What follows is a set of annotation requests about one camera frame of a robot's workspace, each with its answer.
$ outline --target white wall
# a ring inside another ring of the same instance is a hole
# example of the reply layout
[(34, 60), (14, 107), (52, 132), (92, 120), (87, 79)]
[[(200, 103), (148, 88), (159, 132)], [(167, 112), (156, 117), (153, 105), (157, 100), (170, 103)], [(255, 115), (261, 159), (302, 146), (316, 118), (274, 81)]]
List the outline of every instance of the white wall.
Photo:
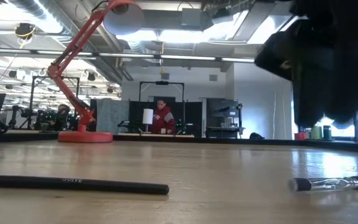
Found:
[[(155, 82), (160, 81), (159, 67), (129, 67), (127, 71), (132, 75), (135, 81), (122, 83), (122, 100), (139, 99), (139, 82)], [(185, 83), (185, 100), (201, 101), (202, 98), (224, 98), (226, 74), (221, 72), (219, 68), (182, 68), (167, 67), (163, 68), (165, 73), (170, 74), (170, 82)], [(218, 75), (217, 82), (211, 82), (209, 75)], [(147, 101), (151, 96), (173, 96), (177, 101), (181, 101), (181, 85), (157, 86), (154, 84), (142, 85), (141, 101)]]
[(234, 100), (234, 64), (226, 72), (225, 96), (228, 100)]
[(234, 99), (244, 106), (245, 138), (256, 132), (266, 139), (291, 139), (291, 94), (289, 81), (254, 64), (234, 64)]
[[(147, 87), (147, 84), (142, 85), (141, 101), (149, 100), (151, 96), (172, 96), (176, 98), (176, 101), (181, 101), (181, 85), (159, 86), (151, 84)], [(224, 98), (225, 89), (224, 86), (208, 86), (199, 84), (185, 84), (185, 101), (201, 101), (201, 98)], [(124, 82), (122, 83), (122, 100), (138, 101), (139, 99), (139, 82)]]

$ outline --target black pen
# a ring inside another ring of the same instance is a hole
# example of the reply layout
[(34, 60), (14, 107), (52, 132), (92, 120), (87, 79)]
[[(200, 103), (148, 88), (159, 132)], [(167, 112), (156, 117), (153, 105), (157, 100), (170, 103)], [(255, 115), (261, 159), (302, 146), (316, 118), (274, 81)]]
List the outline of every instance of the black pen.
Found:
[(0, 187), (20, 189), (94, 190), (135, 194), (166, 195), (169, 186), (110, 180), (0, 175)]
[(294, 178), (288, 181), (292, 191), (358, 190), (358, 176), (340, 178)]

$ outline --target lamp arm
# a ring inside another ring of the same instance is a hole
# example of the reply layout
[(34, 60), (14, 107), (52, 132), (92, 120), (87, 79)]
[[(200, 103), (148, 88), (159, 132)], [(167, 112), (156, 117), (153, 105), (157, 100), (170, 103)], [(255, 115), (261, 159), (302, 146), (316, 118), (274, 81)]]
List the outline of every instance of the lamp arm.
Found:
[(95, 121), (93, 117), (93, 110), (82, 100), (74, 95), (66, 83), (63, 81), (62, 73), (67, 68), (68, 64), (80, 53), (85, 43), (92, 36), (94, 31), (100, 26), (103, 21), (106, 11), (96, 11), (92, 13), (90, 19), (81, 28), (79, 33), (74, 37), (73, 41), (65, 49), (61, 56), (59, 56), (48, 67), (49, 77), (56, 83), (59, 89), (67, 97), (68, 101), (80, 114), (78, 124), (87, 125)]

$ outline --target gray partition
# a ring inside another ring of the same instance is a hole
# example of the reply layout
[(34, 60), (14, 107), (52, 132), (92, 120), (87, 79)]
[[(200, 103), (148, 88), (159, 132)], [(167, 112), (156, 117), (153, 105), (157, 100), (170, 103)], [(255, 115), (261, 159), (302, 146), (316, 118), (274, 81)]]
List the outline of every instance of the gray partition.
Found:
[(106, 98), (96, 100), (96, 104), (98, 107), (96, 131), (118, 134), (117, 125), (129, 119), (129, 101)]

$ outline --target man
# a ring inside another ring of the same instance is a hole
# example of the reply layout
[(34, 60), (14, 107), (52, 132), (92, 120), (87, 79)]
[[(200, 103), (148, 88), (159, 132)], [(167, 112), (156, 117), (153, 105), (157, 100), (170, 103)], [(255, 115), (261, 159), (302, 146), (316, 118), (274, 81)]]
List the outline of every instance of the man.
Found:
[(154, 110), (153, 124), (151, 125), (150, 131), (153, 134), (160, 134), (161, 129), (166, 129), (167, 134), (175, 132), (175, 120), (171, 113), (171, 108), (167, 106), (165, 100), (157, 101), (157, 109)]

